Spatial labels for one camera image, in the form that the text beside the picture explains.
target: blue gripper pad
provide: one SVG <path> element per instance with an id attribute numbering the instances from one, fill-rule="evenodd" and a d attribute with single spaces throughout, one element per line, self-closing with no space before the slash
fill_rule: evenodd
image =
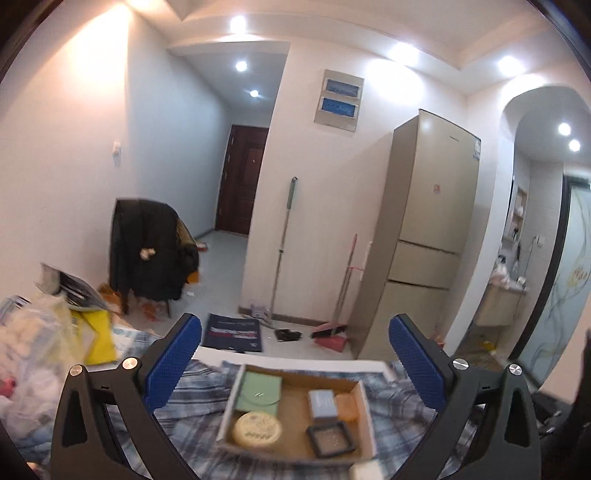
<path id="1" fill-rule="evenodd" d="M 201 331 L 201 321 L 191 315 L 146 375 L 144 404 L 150 413 L 166 405 L 201 342 Z"/>
<path id="2" fill-rule="evenodd" d="M 423 403 L 429 408 L 442 411 L 447 403 L 445 378 L 416 336 L 399 316 L 390 320 L 388 334 L 390 345 L 402 362 Z"/>

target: orange soap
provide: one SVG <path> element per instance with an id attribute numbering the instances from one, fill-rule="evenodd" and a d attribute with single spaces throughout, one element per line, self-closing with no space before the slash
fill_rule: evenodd
<path id="1" fill-rule="evenodd" d="M 359 418 L 357 402 L 350 393 L 339 393 L 335 396 L 336 409 L 339 412 L 339 420 L 354 421 Z"/>

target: refrigerator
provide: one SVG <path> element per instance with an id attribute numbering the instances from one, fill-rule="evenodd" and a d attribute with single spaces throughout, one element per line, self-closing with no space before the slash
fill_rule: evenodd
<path id="1" fill-rule="evenodd" d="M 432 337 L 466 244 L 480 139 L 433 113 L 394 131 L 382 205 L 348 325 L 355 358 L 393 360 L 389 321 Z"/>

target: black jacket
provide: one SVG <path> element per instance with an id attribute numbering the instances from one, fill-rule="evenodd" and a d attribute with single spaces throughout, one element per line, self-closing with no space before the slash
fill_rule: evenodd
<path id="1" fill-rule="evenodd" d="M 199 266 L 196 248 L 181 247 L 174 209 L 152 200 L 117 200 L 111 230 L 109 284 L 124 298 L 130 290 L 150 300 L 178 300 Z M 154 249 L 148 260 L 142 249 Z"/>

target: sticker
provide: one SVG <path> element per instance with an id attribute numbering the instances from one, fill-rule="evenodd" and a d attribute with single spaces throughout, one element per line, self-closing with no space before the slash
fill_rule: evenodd
<path id="1" fill-rule="evenodd" d="M 480 160 L 480 138 L 477 138 L 474 141 L 474 155 L 472 156 L 474 160 Z"/>

